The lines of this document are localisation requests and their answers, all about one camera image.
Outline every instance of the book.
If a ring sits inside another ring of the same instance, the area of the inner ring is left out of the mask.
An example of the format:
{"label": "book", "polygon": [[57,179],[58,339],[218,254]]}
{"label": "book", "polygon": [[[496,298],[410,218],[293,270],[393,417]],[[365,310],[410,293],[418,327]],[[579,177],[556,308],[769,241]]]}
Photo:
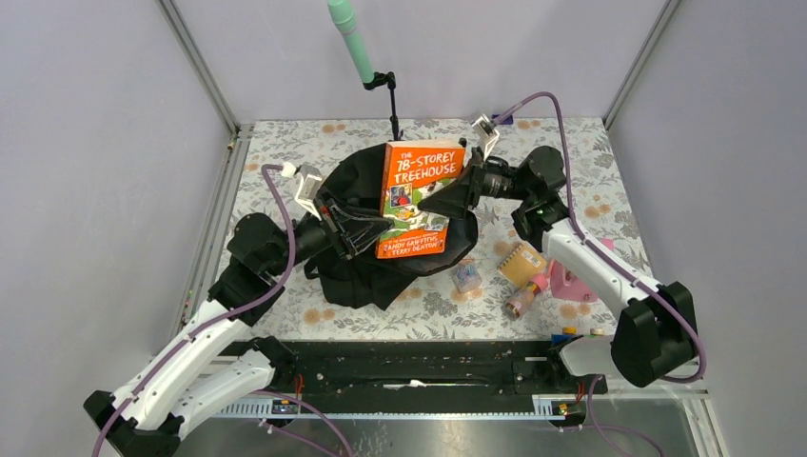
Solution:
{"label": "book", "polygon": [[439,254],[445,250],[448,218],[420,211],[418,204],[460,174],[464,156],[465,149],[451,140],[386,144],[381,213],[395,225],[379,238],[377,258]]}
{"label": "book", "polygon": [[519,243],[500,264],[499,272],[516,288],[523,288],[536,274],[546,268],[546,260],[530,245]]}

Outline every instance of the black stand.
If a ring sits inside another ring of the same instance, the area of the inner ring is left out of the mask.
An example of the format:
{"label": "black stand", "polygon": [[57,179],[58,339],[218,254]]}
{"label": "black stand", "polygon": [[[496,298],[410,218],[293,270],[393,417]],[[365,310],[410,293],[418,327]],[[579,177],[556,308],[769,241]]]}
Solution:
{"label": "black stand", "polygon": [[395,112],[395,73],[392,71],[389,73],[378,73],[376,71],[373,80],[369,83],[364,83],[364,88],[373,90],[383,85],[386,85],[386,88],[389,89],[389,103],[392,106],[392,115],[389,116],[389,122],[392,124],[392,139],[393,141],[399,141],[401,139],[401,132],[398,128],[398,114]]}

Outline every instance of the plastic bottle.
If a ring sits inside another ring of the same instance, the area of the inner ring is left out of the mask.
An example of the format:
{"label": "plastic bottle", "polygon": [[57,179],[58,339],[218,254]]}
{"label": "plastic bottle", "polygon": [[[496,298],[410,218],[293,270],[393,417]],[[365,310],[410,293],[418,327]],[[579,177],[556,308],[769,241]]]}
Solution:
{"label": "plastic bottle", "polygon": [[504,304],[504,313],[510,319],[516,320],[522,317],[532,306],[535,297],[549,288],[549,280],[546,275],[538,273],[529,282],[514,293]]}

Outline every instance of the black bag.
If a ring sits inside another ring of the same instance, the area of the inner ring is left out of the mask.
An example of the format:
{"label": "black bag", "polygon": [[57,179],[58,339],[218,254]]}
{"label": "black bag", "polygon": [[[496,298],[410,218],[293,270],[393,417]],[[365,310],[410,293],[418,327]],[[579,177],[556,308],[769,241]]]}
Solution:
{"label": "black bag", "polygon": [[[386,145],[377,145],[350,154],[323,186],[349,205],[379,211],[385,153]],[[369,248],[351,260],[343,260],[328,248],[305,264],[305,277],[320,279],[330,303],[351,308],[374,303],[387,309],[418,276],[457,265],[476,246],[478,237],[477,219],[470,213],[465,219],[449,221],[443,253],[380,260],[375,249]]]}

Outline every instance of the small blue object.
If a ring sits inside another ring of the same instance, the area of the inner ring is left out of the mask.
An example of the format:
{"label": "small blue object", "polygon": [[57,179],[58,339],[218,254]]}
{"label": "small blue object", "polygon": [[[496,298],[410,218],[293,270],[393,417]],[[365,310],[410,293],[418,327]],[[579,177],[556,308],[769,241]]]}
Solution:
{"label": "small blue object", "polygon": [[577,336],[577,335],[558,335],[558,334],[552,334],[552,336],[549,338],[549,341],[551,342],[551,346],[554,346],[554,345],[559,345],[560,343],[562,343],[562,342],[564,342],[564,341],[571,340],[571,339],[572,339],[572,338],[574,338],[575,336]]}
{"label": "small blue object", "polygon": [[[499,117],[499,115],[498,115],[498,114],[494,114],[494,115],[493,115],[493,119],[496,119],[497,117]],[[500,126],[512,126],[512,125],[513,125],[513,116],[512,116],[512,115],[511,115],[511,116],[507,116],[507,118],[506,118],[506,119],[504,119],[503,121],[501,121],[501,122],[499,123],[499,125],[500,125]]]}

